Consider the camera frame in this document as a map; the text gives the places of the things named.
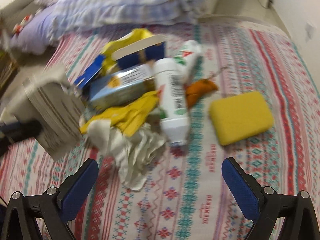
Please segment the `orange fruit peel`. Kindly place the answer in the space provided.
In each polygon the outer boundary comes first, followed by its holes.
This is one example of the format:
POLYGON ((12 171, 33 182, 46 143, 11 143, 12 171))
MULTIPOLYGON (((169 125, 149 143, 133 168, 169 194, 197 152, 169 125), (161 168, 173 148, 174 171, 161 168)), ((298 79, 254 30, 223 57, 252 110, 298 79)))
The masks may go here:
POLYGON ((210 79, 200 79, 185 89, 187 107, 193 107, 204 95, 217 91, 218 86, 210 79))

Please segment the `white tissue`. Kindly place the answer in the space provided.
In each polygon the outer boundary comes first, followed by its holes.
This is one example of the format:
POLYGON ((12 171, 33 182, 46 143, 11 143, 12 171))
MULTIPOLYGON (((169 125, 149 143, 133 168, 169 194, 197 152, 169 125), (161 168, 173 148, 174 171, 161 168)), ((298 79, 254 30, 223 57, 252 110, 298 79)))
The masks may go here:
POLYGON ((102 155, 114 159, 120 182, 133 191, 143 188, 148 167, 166 147, 165 137, 152 131, 149 124, 127 137, 111 126, 111 120, 94 120, 88 126, 87 135, 102 155))

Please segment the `light blue milk carton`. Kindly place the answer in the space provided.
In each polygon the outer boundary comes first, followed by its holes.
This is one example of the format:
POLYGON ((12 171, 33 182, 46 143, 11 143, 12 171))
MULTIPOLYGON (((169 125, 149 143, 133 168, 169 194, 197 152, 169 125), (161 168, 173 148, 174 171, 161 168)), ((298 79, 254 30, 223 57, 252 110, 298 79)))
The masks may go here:
POLYGON ((104 111, 134 101, 153 90, 155 82, 150 65, 136 65, 91 83, 88 104, 97 111, 104 111))

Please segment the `white AD bottle far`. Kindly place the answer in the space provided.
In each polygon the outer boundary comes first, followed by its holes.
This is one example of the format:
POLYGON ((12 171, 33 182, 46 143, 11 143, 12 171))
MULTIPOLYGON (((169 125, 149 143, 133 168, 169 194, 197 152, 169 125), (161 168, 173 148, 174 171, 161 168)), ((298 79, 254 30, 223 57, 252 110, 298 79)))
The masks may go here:
POLYGON ((177 64, 177 69, 182 75, 182 82, 187 84, 190 82, 194 68, 198 60, 202 57, 202 46, 195 40, 185 41, 183 46, 173 57, 177 64))

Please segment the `blue yellow torn box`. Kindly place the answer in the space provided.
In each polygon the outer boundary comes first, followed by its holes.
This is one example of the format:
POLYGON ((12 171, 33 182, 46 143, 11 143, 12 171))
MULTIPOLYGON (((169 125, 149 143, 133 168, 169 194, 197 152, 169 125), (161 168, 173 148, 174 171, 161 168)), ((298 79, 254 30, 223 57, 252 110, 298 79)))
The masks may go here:
POLYGON ((118 40, 108 42, 74 84, 85 89, 98 76, 109 74, 112 68, 125 70, 151 60, 165 57, 165 40, 161 34, 153 34, 148 29, 133 29, 118 40))

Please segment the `yellow snack wrapper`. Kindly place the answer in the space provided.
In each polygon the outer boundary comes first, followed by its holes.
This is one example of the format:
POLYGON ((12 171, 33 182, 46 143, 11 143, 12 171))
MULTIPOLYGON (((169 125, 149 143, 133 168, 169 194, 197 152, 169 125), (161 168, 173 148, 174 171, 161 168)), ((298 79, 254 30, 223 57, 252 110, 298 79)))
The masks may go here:
POLYGON ((127 137, 133 136, 145 123, 148 115, 159 103, 156 90, 143 94, 140 98, 124 107, 110 107, 102 113, 93 116, 80 127, 80 132, 86 134, 89 124, 95 120, 108 119, 111 126, 115 126, 127 137))

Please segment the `yellow sponge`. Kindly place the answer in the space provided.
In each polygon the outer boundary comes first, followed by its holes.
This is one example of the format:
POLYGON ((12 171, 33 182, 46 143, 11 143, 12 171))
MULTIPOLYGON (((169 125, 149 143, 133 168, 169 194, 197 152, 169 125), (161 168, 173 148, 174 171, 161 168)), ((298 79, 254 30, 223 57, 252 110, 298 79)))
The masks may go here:
POLYGON ((272 112, 258 91, 215 100, 209 115, 222 146, 266 132, 273 126, 272 112))

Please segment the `patterned red teal bedspread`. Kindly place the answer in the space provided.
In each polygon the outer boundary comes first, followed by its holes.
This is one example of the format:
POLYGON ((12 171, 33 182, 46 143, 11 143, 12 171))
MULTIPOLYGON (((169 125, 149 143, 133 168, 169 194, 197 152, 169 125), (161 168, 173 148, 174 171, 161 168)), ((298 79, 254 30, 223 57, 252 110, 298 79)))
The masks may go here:
POLYGON ((290 38, 272 25, 230 18, 199 25, 151 25, 149 30, 164 35, 168 56, 186 40, 203 45, 195 80, 223 69, 216 78, 218 92, 193 108, 189 151, 166 151, 149 169, 142 190, 133 192, 119 181, 112 158, 87 140, 53 161, 30 139, 1 158, 1 197, 8 201, 15 191, 41 194, 93 158, 99 177, 69 224, 77 239, 244 239, 252 223, 221 176, 223 160, 233 157, 261 185, 282 194, 308 191, 319 210, 319 92, 290 38), (220 146, 210 104, 253 90, 269 105, 273 127, 220 146))

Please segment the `lavender pillow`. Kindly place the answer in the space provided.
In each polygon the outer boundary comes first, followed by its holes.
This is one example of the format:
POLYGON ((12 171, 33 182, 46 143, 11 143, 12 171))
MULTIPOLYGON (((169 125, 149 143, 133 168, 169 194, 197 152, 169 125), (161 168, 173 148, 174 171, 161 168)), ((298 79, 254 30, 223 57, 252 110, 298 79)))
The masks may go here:
POLYGON ((57 47, 58 42, 50 41, 48 36, 54 8, 55 5, 46 7, 35 15, 18 35, 11 38, 10 47, 34 55, 43 54, 48 47, 57 47))

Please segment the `red white plush toy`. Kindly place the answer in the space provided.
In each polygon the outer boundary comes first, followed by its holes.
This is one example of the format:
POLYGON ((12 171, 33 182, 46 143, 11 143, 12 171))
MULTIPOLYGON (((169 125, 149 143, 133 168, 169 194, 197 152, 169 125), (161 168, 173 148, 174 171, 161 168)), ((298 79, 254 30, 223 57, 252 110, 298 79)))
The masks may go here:
POLYGON ((12 30, 12 33, 14 35, 18 35, 33 18, 34 18, 33 14, 25 16, 19 24, 15 24, 12 30))

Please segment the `folded blue plaid blanket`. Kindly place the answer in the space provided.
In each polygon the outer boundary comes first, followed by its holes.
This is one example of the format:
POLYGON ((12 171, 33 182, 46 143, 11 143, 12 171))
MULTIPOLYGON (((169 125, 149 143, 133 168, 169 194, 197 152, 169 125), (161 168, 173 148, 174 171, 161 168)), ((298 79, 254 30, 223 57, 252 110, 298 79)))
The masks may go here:
POLYGON ((39 20, 38 41, 56 43, 70 32, 109 24, 192 23, 203 16, 210 0, 58 0, 39 20))

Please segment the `white barcode bottle near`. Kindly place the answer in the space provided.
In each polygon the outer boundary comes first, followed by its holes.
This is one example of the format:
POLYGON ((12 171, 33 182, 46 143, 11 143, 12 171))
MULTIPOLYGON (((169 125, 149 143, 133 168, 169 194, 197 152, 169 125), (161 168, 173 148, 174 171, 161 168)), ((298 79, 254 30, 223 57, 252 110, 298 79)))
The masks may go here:
POLYGON ((190 117, 177 64, 172 58, 163 58, 155 62, 153 72, 161 130, 171 146, 184 146, 190 132, 190 117))

